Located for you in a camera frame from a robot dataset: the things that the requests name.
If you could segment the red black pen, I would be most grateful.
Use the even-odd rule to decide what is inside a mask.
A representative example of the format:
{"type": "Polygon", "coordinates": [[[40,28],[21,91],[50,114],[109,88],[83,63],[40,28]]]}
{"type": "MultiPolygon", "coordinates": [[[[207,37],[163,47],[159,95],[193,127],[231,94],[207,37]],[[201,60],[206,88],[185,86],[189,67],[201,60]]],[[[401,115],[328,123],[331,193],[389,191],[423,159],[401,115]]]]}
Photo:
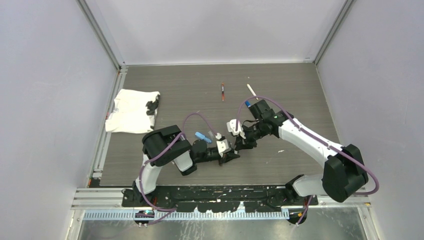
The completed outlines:
{"type": "Polygon", "coordinates": [[[225,101],[225,85],[224,83],[221,84],[221,101],[225,101]]]}

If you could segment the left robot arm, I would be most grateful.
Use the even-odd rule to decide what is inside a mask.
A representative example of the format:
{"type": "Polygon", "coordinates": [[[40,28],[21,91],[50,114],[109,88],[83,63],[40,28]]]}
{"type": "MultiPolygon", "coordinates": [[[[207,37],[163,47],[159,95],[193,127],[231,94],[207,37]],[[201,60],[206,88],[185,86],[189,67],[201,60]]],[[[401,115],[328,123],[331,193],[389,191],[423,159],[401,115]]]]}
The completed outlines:
{"type": "Polygon", "coordinates": [[[140,173],[132,184],[134,200],[142,207],[154,199],[153,191],[162,168],[174,163],[183,176],[197,170],[197,164],[217,161],[219,165],[238,159],[240,155],[219,133],[216,146],[209,147],[209,138],[198,137],[190,143],[177,125],[147,133],[142,139],[143,161],[140,173]]]}

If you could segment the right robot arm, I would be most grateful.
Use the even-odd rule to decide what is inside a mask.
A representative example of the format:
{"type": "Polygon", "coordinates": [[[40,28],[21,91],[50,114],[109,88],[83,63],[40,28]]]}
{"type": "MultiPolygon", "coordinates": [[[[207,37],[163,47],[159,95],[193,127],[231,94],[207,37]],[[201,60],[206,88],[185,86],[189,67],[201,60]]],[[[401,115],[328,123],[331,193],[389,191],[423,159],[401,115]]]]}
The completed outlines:
{"type": "Polygon", "coordinates": [[[322,137],[286,110],[274,111],[264,99],[248,109],[254,117],[251,126],[238,119],[226,124],[235,137],[236,151],[253,149],[259,139],[273,135],[302,150],[323,169],[320,174],[300,174],[286,183],[285,197],[290,204],[298,205],[312,195],[328,196],[342,203],[369,181],[361,152],[355,145],[343,146],[322,137]]]}

